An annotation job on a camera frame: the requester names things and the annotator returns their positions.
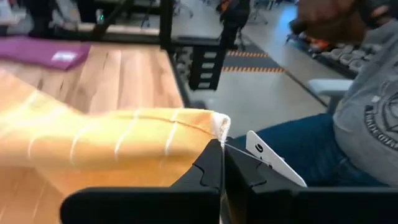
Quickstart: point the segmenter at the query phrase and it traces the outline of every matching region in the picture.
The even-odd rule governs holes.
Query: wooden tabletop
[[[183,106],[169,58],[155,46],[93,44],[69,72],[5,60],[0,68],[84,113]],[[0,167],[0,183],[0,224],[59,222],[67,195],[35,169]]]
[[[3,60],[0,68],[84,113],[183,106],[159,46],[93,44],[87,61],[68,72]]]

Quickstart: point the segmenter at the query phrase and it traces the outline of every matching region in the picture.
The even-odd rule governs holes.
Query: white tag
[[[71,62],[76,58],[77,54],[73,52],[57,52],[51,60],[61,60],[65,62]]]
[[[246,149],[258,159],[272,166],[272,169],[279,174],[302,187],[307,187],[301,176],[283,158],[278,156],[254,131],[249,131],[246,135]]]

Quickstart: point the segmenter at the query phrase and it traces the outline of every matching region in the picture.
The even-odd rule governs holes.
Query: blue jeans
[[[387,186],[355,167],[339,148],[330,114],[289,121],[257,134],[308,186]],[[237,138],[236,143],[244,147],[246,136]]]

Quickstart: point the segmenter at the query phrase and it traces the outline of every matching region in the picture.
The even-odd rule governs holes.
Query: hand
[[[368,27],[359,15],[357,1],[363,0],[300,0],[298,18],[306,22],[306,34],[314,38],[330,42],[361,42]],[[379,7],[371,16],[379,16],[387,10],[387,6]],[[383,24],[389,19],[378,22]]]

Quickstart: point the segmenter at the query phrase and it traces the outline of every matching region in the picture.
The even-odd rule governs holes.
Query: concrete floor
[[[194,17],[189,19],[187,11],[182,9],[182,14],[174,18],[173,35],[219,36],[222,26],[212,8],[215,6],[206,6],[199,0],[182,2],[194,12]],[[290,33],[288,22],[295,18],[293,4],[281,4],[260,13],[268,25],[249,24],[244,35],[297,80],[306,83],[313,78],[343,78],[292,45],[285,45]],[[325,111],[323,105],[285,73],[224,72],[217,91],[190,91],[190,97],[205,101],[211,110],[229,115],[231,137]]]

